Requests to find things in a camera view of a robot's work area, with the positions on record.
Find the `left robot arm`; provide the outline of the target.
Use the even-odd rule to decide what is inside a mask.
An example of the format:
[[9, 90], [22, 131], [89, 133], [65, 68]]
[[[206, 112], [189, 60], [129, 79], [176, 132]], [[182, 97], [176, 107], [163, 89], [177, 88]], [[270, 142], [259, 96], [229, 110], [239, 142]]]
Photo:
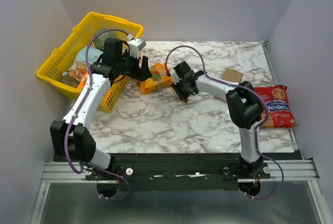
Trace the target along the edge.
[[105, 180], [115, 175], [111, 155], [99, 150], [89, 132], [95, 111], [119, 76], [138, 81], [152, 77], [148, 58], [140, 52], [146, 42], [134, 38], [128, 42], [106, 39], [104, 51], [90, 69], [86, 84], [71, 110], [62, 121], [53, 121], [50, 126], [55, 154], [62, 158], [89, 164]]

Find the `brown cardboard express box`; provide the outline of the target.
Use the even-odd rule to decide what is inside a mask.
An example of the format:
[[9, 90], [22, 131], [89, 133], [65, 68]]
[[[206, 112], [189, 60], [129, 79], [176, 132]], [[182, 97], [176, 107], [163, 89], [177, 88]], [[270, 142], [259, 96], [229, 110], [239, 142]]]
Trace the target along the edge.
[[236, 70], [232, 70], [230, 68], [226, 68], [221, 76], [221, 80], [225, 80], [227, 82], [233, 83], [241, 83], [243, 78], [243, 74]]

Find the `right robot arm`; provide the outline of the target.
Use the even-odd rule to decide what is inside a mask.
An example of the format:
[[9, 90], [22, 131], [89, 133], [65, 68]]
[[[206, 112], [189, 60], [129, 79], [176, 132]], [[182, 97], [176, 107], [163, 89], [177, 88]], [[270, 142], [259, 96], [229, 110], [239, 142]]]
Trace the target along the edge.
[[166, 72], [173, 80], [171, 87], [181, 101], [191, 95], [209, 93], [227, 102], [232, 122], [239, 128], [241, 140], [240, 174], [251, 178], [262, 165], [258, 144], [258, 128], [263, 113], [263, 102], [249, 82], [232, 83], [194, 72], [183, 61]]

